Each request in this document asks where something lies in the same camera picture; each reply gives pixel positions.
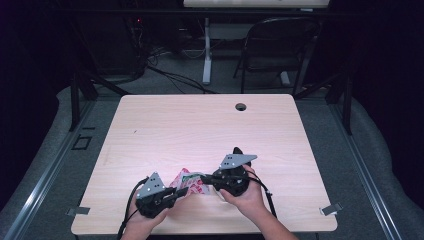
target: metal clip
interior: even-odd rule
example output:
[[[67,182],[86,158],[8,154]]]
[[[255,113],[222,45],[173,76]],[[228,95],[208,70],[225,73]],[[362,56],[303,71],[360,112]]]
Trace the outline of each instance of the metal clip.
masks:
[[[89,211],[90,211],[90,208],[76,207],[76,208],[69,208],[65,214],[71,217],[75,217],[77,214],[87,215]]]
[[[325,208],[320,208],[319,211],[321,212],[321,214],[328,216],[330,214],[337,215],[337,212],[341,211],[342,209],[342,205],[340,203],[336,203]]]
[[[219,165],[219,169],[233,169],[238,166],[241,166],[245,163],[248,163],[258,156],[256,155],[245,155],[245,154],[227,154],[222,160],[221,165]]]

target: metal bracket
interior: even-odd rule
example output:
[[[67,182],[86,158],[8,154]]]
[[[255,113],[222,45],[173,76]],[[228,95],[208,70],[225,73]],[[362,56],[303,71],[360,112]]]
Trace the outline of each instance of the metal bracket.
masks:
[[[227,154],[219,169],[232,169],[256,159],[257,155]]]
[[[157,172],[154,172],[152,176],[143,185],[137,194],[137,199],[141,199],[165,190],[162,180]]]
[[[77,214],[87,215],[89,211],[90,211],[90,208],[76,207],[76,208],[69,208],[65,214],[71,217],[75,217]]]
[[[325,208],[320,208],[321,214],[324,214],[325,216],[333,214],[336,215],[338,211],[341,211],[343,209],[342,205],[340,203],[336,203],[333,205],[330,205]]]

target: table leg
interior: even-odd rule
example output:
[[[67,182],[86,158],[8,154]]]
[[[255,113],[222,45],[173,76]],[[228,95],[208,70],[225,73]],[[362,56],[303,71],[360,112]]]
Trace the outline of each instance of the table leg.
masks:
[[[211,39],[209,35],[209,18],[205,18],[205,66],[203,68],[203,84],[209,85],[211,83]]]

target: wooden table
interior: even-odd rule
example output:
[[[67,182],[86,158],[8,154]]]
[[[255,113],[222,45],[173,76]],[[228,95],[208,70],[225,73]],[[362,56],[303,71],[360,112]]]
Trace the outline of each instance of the wooden table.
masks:
[[[238,103],[246,110],[238,111]],[[289,230],[336,229],[335,217],[319,211],[330,202],[293,98],[219,94],[123,97],[80,205],[90,212],[75,217],[72,232],[116,234],[138,181],[158,171],[169,185],[184,167],[212,173],[236,146],[258,155],[252,167]],[[211,192],[181,201],[153,234],[258,232]]]

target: office chair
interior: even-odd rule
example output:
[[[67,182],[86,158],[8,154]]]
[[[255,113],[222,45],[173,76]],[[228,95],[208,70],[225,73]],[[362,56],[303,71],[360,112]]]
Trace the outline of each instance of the office chair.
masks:
[[[318,34],[319,23],[306,17],[268,18],[251,27],[234,72],[242,70],[241,93],[244,93],[247,72],[297,71],[293,92],[295,94],[305,48]]]

